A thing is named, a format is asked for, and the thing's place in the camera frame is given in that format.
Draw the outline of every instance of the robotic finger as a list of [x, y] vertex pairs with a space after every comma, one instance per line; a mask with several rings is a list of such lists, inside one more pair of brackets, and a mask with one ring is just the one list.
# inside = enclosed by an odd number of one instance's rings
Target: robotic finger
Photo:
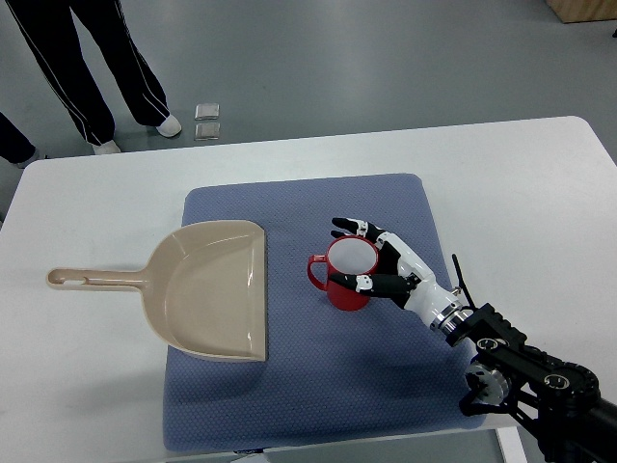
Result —
[[337, 285], [370, 297], [398, 298], [409, 297], [416, 289], [419, 279], [399, 277], [398, 275], [349, 275], [333, 273], [328, 279]]
[[[379, 237], [379, 235], [385, 232], [384, 229], [380, 229], [379, 227], [371, 224], [370, 222], [365, 222], [364, 220], [335, 217], [334, 219], [332, 219], [332, 223], [335, 227], [347, 230], [348, 232], [357, 236], [363, 236], [371, 243], [377, 243], [377, 238]], [[335, 236], [334, 233], [340, 233], [340, 231], [333, 231], [333, 236]]]

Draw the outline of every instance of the red mug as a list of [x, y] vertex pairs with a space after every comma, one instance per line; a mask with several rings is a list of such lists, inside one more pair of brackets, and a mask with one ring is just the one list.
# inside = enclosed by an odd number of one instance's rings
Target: red mug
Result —
[[370, 275], [375, 273], [378, 260], [377, 248], [366, 238], [355, 235], [342, 236], [333, 241], [324, 256], [314, 255], [308, 259], [308, 279], [317, 289], [326, 291], [328, 299], [337, 309], [357, 311], [368, 304], [369, 296], [337, 285], [328, 279], [322, 283], [313, 275], [311, 267], [315, 263], [326, 263], [328, 277], [333, 273]]

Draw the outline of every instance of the table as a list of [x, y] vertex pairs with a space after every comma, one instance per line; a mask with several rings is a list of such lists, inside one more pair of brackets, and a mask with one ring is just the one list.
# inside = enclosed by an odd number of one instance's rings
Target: table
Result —
[[0, 232], [0, 458], [167, 455], [167, 346], [139, 294], [53, 291], [49, 269], [142, 267], [197, 187], [387, 173], [422, 178], [476, 304], [617, 401], [617, 168], [579, 118], [64, 158], [28, 167]]

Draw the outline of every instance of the leg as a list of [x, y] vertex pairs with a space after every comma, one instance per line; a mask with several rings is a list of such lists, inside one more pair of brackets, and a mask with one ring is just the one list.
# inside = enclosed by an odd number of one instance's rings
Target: leg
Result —
[[7, 0], [52, 89], [84, 139], [114, 137], [114, 119], [81, 55], [67, 0]]
[[135, 120], [158, 126], [170, 116], [165, 92], [137, 50], [119, 0], [69, 0], [98, 44]]
[[18, 164], [30, 159], [35, 147], [28, 139], [0, 113], [0, 153], [7, 161]]

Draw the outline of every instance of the white sneaker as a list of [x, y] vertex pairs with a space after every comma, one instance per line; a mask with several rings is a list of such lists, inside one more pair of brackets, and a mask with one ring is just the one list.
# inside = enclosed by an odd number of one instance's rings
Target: white sneaker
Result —
[[158, 133], [163, 135], [165, 138], [171, 138], [180, 133], [182, 130], [182, 125], [178, 119], [176, 119], [173, 115], [169, 115], [167, 119], [163, 121], [158, 127], [156, 127]]
[[94, 154], [116, 154], [118, 152], [122, 152], [116, 142], [110, 140], [107, 143], [103, 143], [100, 147], [97, 145], [93, 145]]

